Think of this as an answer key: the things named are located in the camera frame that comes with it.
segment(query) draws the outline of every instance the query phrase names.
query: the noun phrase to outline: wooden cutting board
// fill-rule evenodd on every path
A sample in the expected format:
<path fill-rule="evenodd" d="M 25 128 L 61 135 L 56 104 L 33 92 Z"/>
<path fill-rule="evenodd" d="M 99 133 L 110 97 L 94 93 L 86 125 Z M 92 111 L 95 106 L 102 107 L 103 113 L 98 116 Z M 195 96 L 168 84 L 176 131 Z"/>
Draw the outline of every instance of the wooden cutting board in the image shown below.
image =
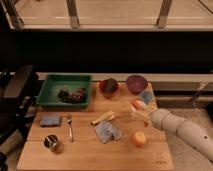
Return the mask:
<path fill-rule="evenodd" d="M 87 109 L 79 111 L 47 111 L 41 109 L 32 124 L 24 146 L 18 170 L 66 170 L 66 171 L 145 171 L 174 170 L 165 133 L 136 121 L 130 115 L 130 102 L 137 96 L 132 95 L 125 83 L 120 84 L 120 91 L 111 99 L 105 99 L 98 90 L 98 83 L 93 84 L 91 101 Z M 151 84 L 147 90 L 152 91 Z M 155 99 L 150 106 L 157 108 Z M 102 144 L 91 122 L 100 114 L 112 110 L 117 117 L 112 121 L 123 133 L 119 141 Z M 41 128 L 41 116 L 60 114 L 60 127 Z M 74 142 L 69 141 L 69 127 L 66 116 L 73 116 Z M 132 143 L 132 135 L 143 131 L 147 143 L 138 148 Z M 60 140 L 60 151 L 53 153 L 43 145 L 44 138 L 55 134 Z"/>

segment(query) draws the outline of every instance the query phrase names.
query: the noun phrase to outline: green tray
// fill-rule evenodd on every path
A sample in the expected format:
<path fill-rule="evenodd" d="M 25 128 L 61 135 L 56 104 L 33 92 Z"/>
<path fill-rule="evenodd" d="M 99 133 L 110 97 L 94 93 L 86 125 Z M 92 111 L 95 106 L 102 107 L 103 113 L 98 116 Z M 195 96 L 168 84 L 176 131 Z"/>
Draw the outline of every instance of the green tray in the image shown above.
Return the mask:
<path fill-rule="evenodd" d="M 54 75 L 46 77 L 37 98 L 37 104 L 54 108 L 86 108 L 90 100 L 92 76 L 90 75 Z M 63 103 L 58 98 L 61 89 L 66 88 L 74 92 L 78 88 L 85 88 L 85 100 L 82 103 Z"/>

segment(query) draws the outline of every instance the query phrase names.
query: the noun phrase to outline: red apple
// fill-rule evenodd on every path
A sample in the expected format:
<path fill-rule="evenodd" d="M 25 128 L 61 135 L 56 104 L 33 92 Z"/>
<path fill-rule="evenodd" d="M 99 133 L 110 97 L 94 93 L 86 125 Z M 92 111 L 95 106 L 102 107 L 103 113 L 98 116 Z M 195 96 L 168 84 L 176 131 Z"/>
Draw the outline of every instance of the red apple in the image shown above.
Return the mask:
<path fill-rule="evenodd" d="M 136 147 L 141 147 L 146 143 L 146 135 L 143 132 L 135 132 L 132 141 Z"/>

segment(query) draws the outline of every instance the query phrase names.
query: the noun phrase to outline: red bowl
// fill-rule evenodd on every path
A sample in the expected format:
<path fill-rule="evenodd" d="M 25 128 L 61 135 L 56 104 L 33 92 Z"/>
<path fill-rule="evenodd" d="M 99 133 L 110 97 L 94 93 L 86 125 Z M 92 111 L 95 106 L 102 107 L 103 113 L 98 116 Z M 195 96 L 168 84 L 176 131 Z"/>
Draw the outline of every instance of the red bowl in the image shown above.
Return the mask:
<path fill-rule="evenodd" d="M 103 94 L 103 96 L 104 96 L 105 98 L 111 98 L 111 97 L 113 97 L 113 96 L 118 92 L 118 90 L 119 90 L 119 85 L 118 85 L 118 83 L 116 82 L 114 91 L 111 92 L 111 93 L 105 93 L 104 90 L 105 90 L 105 87 L 106 87 L 106 83 L 107 83 L 107 80 L 101 81 L 101 82 L 99 83 L 99 90 L 100 90 L 100 92 Z"/>
<path fill-rule="evenodd" d="M 139 94 L 147 88 L 147 80 L 140 75 L 131 75 L 126 80 L 129 91 L 133 94 Z"/>

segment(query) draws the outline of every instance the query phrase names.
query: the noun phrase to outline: purple bowl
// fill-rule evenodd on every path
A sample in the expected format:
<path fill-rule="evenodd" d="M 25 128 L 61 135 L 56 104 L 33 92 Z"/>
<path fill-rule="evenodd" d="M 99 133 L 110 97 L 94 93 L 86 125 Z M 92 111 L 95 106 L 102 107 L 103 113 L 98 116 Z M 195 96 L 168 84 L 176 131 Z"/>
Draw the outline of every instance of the purple bowl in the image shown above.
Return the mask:
<path fill-rule="evenodd" d="M 147 80 L 140 75 L 131 75 L 126 80 L 128 89 L 133 94 L 139 94 L 147 88 Z"/>

